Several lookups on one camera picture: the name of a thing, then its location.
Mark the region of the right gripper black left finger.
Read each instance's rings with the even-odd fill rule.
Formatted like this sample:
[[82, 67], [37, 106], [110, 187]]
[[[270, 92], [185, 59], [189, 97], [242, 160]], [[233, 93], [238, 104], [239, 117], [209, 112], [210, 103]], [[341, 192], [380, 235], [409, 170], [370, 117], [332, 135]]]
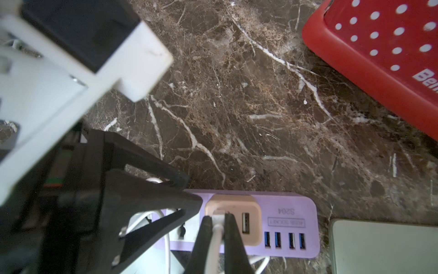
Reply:
[[213, 235], [213, 224], [210, 216], [203, 217], [197, 234], [194, 248], [184, 274], [203, 274], [206, 258]]

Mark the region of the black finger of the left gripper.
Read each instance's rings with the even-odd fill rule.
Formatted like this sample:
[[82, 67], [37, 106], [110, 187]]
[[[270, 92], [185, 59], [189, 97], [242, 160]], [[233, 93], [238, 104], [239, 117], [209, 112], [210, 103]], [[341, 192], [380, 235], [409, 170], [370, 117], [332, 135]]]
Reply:
[[170, 233], [200, 210], [201, 197], [111, 170], [102, 204], [104, 274], [120, 274], [156, 242], [164, 240], [164, 272], [171, 273]]
[[117, 133], [104, 133], [104, 148], [109, 152], [110, 169], [124, 170], [126, 165], [130, 165], [168, 179], [174, 188], [186, 188], [190, 182], [188, 174], [163, 162]]

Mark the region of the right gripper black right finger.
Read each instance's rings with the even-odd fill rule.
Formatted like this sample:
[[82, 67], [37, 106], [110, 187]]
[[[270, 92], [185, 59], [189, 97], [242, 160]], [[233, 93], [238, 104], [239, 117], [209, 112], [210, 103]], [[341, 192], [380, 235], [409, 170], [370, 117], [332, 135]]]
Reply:
[[236, 218], [231, 213], [225, 214], [224, 256], [224, 271], [226, 274], [254, 273], [245, 251]]

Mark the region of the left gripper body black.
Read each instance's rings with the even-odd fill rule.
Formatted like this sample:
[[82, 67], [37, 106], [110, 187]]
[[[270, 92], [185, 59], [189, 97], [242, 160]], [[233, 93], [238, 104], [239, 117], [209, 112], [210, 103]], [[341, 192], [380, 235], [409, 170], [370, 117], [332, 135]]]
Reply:
[[31, 169], [1, 206], [3, 274], [113, 272], [106, 174], [113, 134], [72, 129]]

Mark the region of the pink charger adapter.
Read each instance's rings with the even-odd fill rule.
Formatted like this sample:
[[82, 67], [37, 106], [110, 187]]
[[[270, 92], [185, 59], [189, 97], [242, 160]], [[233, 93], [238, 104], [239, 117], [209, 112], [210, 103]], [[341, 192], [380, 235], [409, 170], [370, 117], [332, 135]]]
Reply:
[[205, 214], [231, 213], [236, 218], [245, 246], [255, 247], [262, 242], [262, 210], [256, 198], [250, 195], [213, 195], [205, 206]]

